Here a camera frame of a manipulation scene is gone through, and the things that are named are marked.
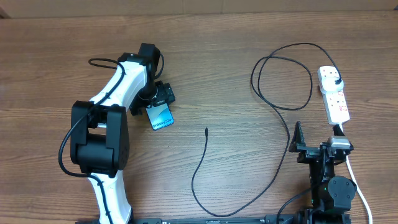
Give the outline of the smartphone with blue screen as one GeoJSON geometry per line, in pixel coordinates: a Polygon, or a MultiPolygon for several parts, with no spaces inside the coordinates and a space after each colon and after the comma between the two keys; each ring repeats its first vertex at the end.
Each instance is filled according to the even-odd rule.
{"type": "Polygon", "coordinates": [[[174,124],[174,118],[167,104],[146,108],[146,112],[154,131],[174,124]]]}

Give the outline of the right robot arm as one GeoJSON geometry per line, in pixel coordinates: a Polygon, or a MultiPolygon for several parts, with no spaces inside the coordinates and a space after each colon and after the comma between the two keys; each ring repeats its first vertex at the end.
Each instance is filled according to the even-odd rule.
{"type": "Polygon", "coordinates": [[[346,212],[357,191],[353,180],[335,174],[335,166],[346,162],[354,149],[341,128],[333,127],[334,135],[318,147],[305,144],[301,123],[295,124],[295,132],[289,147],[298,154],[297,162],[308,164],[312,206],[297,212],[293,223],[350,223],[346,212]]]}

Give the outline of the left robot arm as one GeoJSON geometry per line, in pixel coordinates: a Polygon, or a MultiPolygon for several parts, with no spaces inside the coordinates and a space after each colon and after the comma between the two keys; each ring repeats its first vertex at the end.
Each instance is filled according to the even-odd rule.
{"type": "Polygon", "coordinates": [[[159,80],[164,56],[154,44],[143,43],[138,53],[124,53],[110,60],[115,71],[105,87],[89,101],[72,106],[71,161],[80,167],[95,191],[100,210],[97,223],[133,223],[123,170],[130,151],[127,114],[146,111],[153,130],[174,123],[169,106],[175,95],[169,83],[159,80]]]}

